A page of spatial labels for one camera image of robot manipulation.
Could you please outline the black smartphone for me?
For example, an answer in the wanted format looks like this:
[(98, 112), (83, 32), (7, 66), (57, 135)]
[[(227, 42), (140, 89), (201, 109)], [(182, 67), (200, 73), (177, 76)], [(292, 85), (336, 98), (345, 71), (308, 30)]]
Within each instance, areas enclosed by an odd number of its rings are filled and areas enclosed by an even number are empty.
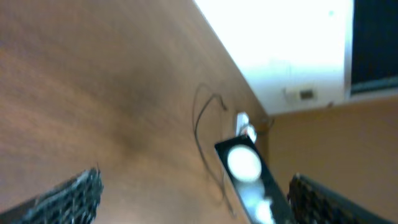
[(250, 223), (295, 223), (293, 212), (251, 138), (215, 144), (215, 151)]

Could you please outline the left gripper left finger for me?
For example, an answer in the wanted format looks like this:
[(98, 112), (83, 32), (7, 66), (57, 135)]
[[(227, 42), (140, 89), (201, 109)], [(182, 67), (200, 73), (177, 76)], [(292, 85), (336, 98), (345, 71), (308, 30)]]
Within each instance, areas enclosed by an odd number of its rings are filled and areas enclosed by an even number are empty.
[(101, 171), (93, 167), (48, 192), (1, 212), (1, 223), (93, 223), (102, 193)]

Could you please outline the white power strip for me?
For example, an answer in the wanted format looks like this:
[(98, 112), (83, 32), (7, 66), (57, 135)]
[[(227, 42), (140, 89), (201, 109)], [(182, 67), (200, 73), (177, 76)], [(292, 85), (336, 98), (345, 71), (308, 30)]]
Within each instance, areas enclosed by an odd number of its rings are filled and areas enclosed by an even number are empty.
[(246, 135), (255, 143), (257, 140), (257, 132), (255, 127), (249, 122), (249, 116), (245, 112), (240, 112), (236, 115), (235, 134), (237, 136)]

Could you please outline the white wall socket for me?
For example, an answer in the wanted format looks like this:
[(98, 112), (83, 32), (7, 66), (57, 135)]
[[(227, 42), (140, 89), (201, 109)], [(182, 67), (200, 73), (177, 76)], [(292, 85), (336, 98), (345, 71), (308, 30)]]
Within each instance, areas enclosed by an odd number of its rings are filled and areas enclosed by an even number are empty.
[(290, 103), (313, 101), (317, 99), (317, 92), (312, 87), (285, 88), (283, 93), (285, 99)]

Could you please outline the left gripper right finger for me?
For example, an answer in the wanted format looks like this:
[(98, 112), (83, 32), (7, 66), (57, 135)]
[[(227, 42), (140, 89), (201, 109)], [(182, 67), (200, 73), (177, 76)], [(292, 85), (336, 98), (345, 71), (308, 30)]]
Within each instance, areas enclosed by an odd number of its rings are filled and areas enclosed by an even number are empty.
[(287, 199), (297, 223), (392, 223), (299, 173), (290, 181)]

